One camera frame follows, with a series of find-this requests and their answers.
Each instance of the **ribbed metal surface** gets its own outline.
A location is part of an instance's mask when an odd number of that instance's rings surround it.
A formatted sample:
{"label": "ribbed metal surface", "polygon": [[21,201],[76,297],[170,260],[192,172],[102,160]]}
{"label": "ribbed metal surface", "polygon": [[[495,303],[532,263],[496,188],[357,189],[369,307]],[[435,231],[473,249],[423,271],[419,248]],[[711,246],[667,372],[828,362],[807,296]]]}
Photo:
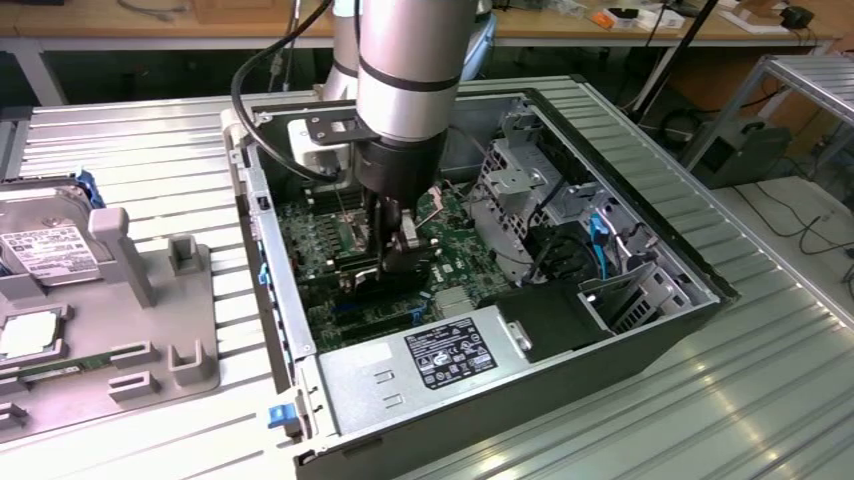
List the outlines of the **ribbed metal surface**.
{"label": "ribbed metal surface", "polygon": [[839,55],[770,57],[766,69],[854,125],[854,59]]}
{"label": "ribbed metal surface", "polygon": [[[847,328],[592,90],[565,78],[464,89],[512,87],[541,90],[743,298],[642,375],[407,478],[847,478]],[[128,208],[141,249],[184,231],[213,247],[223,386],[191,401],[1,445],[2,471],[80,479],[271,474],[255,412],[272,381],[219,140],[227,107],[221,98],[180,100],[41,109],[33,118],[24,172],[65,172],[82,163],[106,202]],[[291,475],[284,462],[275,475]]]}

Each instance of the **label sticker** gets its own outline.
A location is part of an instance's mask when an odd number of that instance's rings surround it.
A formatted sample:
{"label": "label sticker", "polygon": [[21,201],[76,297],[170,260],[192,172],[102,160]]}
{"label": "label sticker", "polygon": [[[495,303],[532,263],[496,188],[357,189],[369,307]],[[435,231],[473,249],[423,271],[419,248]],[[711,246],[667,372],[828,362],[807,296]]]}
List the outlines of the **label sticker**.
{"label": "label sticker", "polygon": [[4,233],[0,239],[36,278],[97,270],[94,255],[77,227]]}
{"label": "label sticker", "polygon": [[405,344],[431,390],[497,367],[471,318],[408,335]]}

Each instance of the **motherboard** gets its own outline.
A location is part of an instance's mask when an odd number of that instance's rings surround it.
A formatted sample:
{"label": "motherboard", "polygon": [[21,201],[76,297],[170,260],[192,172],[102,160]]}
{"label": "motherboard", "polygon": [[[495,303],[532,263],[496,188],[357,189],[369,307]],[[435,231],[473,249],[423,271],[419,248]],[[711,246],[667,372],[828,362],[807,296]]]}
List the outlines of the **motherboard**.
{"label": "motherboard", "polygon": [[369,231],[359,202],[335,192],[336,208],[317,209],[311,199],[279,207],[279,225],[320,352],[467,313],[481,299],[511,289],[469,219],[467,202],[477,199],[460,193],[463,189],[464,185],[448,183],[433,187],[417,205],[419,231],[437,242],[429,265],[401,279],[399,288],[355,302],[341,299],[340,271],[367,269],[376,263],[364,254]]}

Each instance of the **green circuit board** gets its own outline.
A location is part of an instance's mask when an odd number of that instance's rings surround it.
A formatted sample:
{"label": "green circuit board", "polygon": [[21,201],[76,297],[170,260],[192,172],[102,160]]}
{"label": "green circuit board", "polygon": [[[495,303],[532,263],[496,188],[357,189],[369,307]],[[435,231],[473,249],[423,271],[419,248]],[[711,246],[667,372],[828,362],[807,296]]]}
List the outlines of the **green circuit board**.
{"label": "green circuit board", "polygon": [[[336,287],[319,285],[317,280],[333,275],[332,264],[364,255],[368,238],[364,211],[352,209],[345,214],[315,215],[307,205],[296,204],[279,209],[291,265],[321,352],[441,320],[445,312],[460,311],[441,304],[451,294],[461,294],[464,305],[473,309],[484,297],[511,288],[457,196],[451,189],[441,191],[443,209],[420,228],[424,237],[439,241],[423,285],[365,304],[343,306],[332,300],[331,289]],[[419,219],[436,210],[429,194],[421,198],[417,209]]]}

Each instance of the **warning label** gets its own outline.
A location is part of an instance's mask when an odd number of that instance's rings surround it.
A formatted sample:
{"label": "warning label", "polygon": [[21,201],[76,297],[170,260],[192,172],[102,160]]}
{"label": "warning label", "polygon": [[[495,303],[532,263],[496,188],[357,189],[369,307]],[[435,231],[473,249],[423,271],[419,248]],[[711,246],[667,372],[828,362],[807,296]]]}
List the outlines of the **warning label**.
{"label": "warning label", "polygon": [[97,269],[94,256],[76,227],[49,228],[0,235],[4,249],[14,254],[36,278],[50,278]]}
{"label": "warning label", "polygon": [[407,336],[405,344],[431,390],[497,367],[471,318]]}

